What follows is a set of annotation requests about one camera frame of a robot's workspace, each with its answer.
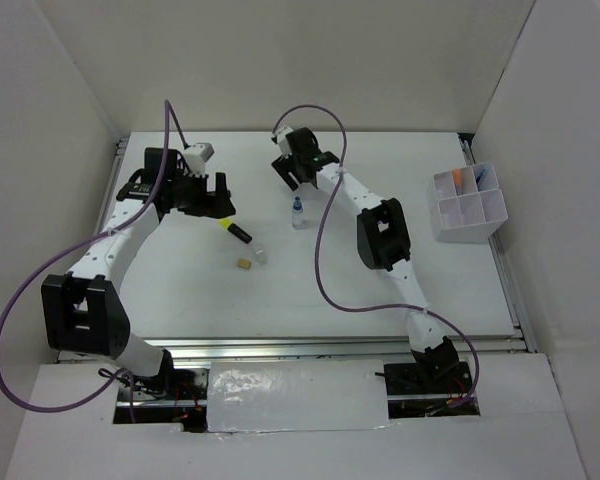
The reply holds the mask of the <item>yellow highlighter marker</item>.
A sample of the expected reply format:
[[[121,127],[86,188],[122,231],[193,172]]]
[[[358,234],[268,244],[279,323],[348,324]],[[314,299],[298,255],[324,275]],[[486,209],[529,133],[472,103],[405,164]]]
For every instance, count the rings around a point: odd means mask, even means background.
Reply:
[[[237,225],[229,218],[223,218],[218,223],[231,235],[239,239],[242,243],[248,245],[253,241],[253,237],[247,233],[242,227]]]

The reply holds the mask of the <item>orange marker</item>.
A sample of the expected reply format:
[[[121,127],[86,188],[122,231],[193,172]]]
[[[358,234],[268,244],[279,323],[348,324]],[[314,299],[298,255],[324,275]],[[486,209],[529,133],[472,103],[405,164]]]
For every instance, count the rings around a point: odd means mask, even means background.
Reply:
[[[457,195],[461,195],[463,193],[463,176],[461,169],[454,169],[452,171],[452,178],[454,182],[454,188]]]

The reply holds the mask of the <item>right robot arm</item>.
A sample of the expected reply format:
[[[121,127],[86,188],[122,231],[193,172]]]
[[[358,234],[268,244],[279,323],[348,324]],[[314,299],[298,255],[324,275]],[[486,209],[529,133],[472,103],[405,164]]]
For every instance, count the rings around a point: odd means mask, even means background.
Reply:
[[[460,363],[446,330],[453,330],[461,339],[466,336],[429,309],[414,272],[411,240],[399,200],[384,199],[371,192],[344,168],[340,158],[321,150],[315,134],[306,127],[277,127],[271,140],[280,149],[280,156],[272,162],[272,167],[287,186],[295,191],[309,183],[329,195],[314,247],[314,275],[323,299],[346,313],[402,310],[411,354],[417,365],[418,384],[428,392],[440,391]],[[361,262],[385,277],[397,293],[398,302],[346,307],[327,294],[320,272],[320,251],[326,220],[335,202],[340,202],[356,220],[356,247]]]

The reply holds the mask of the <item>clear tape roll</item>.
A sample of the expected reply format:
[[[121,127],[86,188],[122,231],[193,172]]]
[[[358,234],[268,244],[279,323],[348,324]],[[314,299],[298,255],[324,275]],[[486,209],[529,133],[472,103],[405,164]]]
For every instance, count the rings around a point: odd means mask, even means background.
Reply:
[[[250,247],[253,251],[254,257],[256,259],[256,261],[260,264],[260,265],[266,265],[268,262],[268,256],[266,253],[266,250],[264,248],[264,246],[260,243],[257,242],[252,242],[250,244]]]

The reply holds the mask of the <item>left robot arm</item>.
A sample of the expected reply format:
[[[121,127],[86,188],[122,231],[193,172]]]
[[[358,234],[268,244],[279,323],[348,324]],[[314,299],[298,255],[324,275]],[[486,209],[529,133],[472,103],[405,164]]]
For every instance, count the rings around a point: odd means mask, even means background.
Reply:
[[[48,275],[42,283],[51,348],[109,359],[156,399],[174,394],[185,373],[175,369],[168,350],[132,332],[119,290],[142,244],[167,214],[212,219],[235,214],[225,173],[206,172],[213,154],[206,142],[184,152],[145,149],[144,165],[119,190],[102,238],[65,274]]]

